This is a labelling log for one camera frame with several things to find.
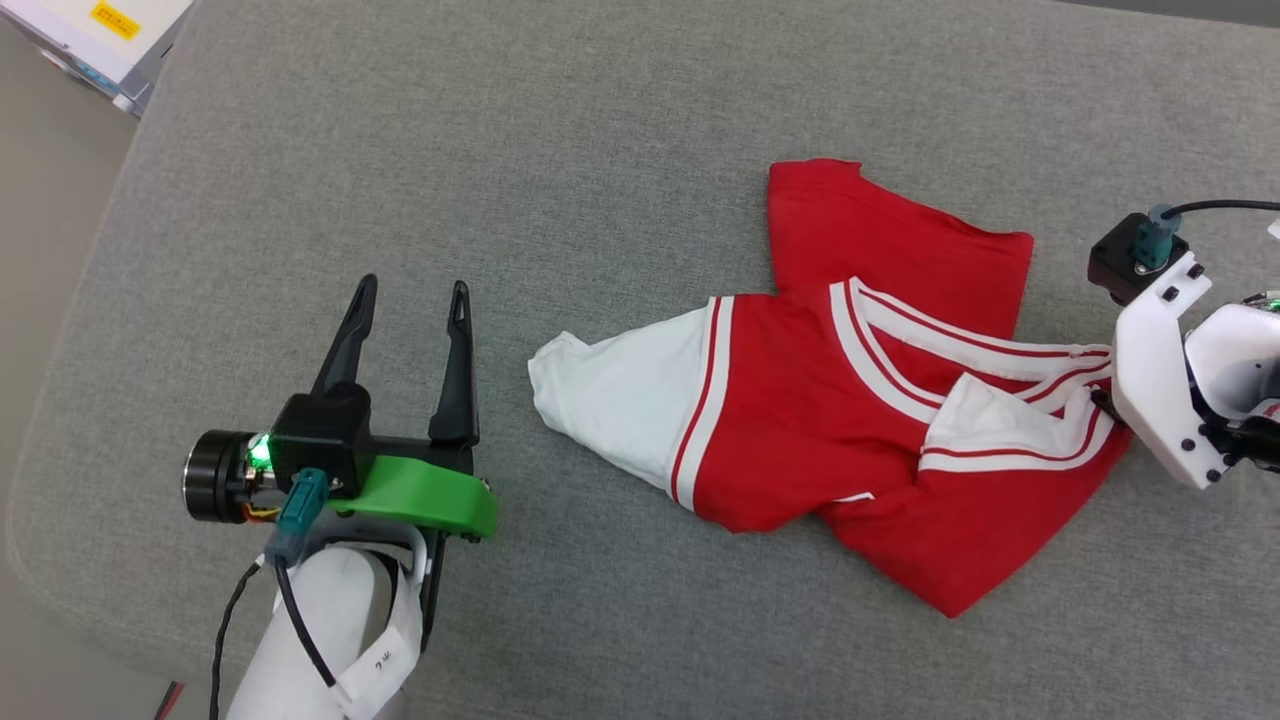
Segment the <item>yellow warning label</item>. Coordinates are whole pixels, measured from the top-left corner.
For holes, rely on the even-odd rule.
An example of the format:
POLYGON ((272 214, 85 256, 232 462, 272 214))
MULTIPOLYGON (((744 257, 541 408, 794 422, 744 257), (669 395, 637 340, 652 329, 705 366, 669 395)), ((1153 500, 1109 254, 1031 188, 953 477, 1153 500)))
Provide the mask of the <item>yellow warning label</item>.
POLYGON ((111 5, 109 0, 97 0, 90 12, 90 18, 127 42, 133 41, 141 32, 140 23, 111 5))

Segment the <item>white equipment case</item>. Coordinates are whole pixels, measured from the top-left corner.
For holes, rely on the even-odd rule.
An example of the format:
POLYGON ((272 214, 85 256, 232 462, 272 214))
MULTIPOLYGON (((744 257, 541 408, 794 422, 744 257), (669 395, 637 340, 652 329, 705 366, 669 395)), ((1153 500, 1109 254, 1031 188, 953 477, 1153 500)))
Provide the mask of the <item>white equipment case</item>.
POLYGON ((140 23, 131 42, 90 18, 96 1, 0 0, 0 17, 55 67, 141 118, 195 0, 109 0, 140 23))

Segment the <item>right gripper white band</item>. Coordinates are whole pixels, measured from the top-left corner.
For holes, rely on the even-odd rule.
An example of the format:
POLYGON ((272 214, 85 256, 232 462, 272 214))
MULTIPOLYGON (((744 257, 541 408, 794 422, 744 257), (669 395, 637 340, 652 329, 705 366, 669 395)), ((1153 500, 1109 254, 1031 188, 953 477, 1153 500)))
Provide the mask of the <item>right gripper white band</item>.
POLYGON ((1226 466, 1201 434, 1179 320, 1212 282, 1192 251, 1149 278, 1116 319, 1112 395, 1091 386, 1091 402, 1116 424, 1120 416, 1170 477, 1206 489, 1226 466))

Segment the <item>red white sports jersey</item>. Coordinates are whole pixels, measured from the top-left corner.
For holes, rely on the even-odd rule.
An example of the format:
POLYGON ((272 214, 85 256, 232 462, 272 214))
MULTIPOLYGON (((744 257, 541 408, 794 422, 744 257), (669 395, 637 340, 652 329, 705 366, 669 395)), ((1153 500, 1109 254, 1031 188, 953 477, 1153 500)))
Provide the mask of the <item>red white sports jersey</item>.
POLYGON ((1034 240, 780 161, 777 291, 716 296, 527 364, 544 423, 735 533, 813 515, 946 618, 1029 562, 1132 434, 1096 401, 1107 345, 1012 338, 1034 240))

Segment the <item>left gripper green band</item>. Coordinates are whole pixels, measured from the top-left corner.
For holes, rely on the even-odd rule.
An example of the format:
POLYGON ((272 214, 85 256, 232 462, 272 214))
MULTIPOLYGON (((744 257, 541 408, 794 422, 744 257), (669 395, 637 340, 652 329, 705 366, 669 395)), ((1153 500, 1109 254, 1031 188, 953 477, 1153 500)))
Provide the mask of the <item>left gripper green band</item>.
MULTIPOLYGON (((356 286, 310 393, 323 398, 362 398, 357 382, 364 341, 370 336, 378 299, 378 277, 364 275, 356 286)), ((451 342, 445 375, 428 437, 415 439, 374 436, 376 457, 362 493, 329 500, 321 518, 371 518, 406 527, 428 548, 420 585, 422 643, 434 628, 439 564, 445 541, 458 536, 480 542, 497 528, 497 497, 489 484, 471 475, 472 446, 479 442, 479 414, 474 374, 474 328, 470 288, 457 281, 445 323, 451 342)), ((186 460, 182 492, 188 514, 200 521, 276 523, 285 497, 273 474, 268 432, 209 430, 186 460)))

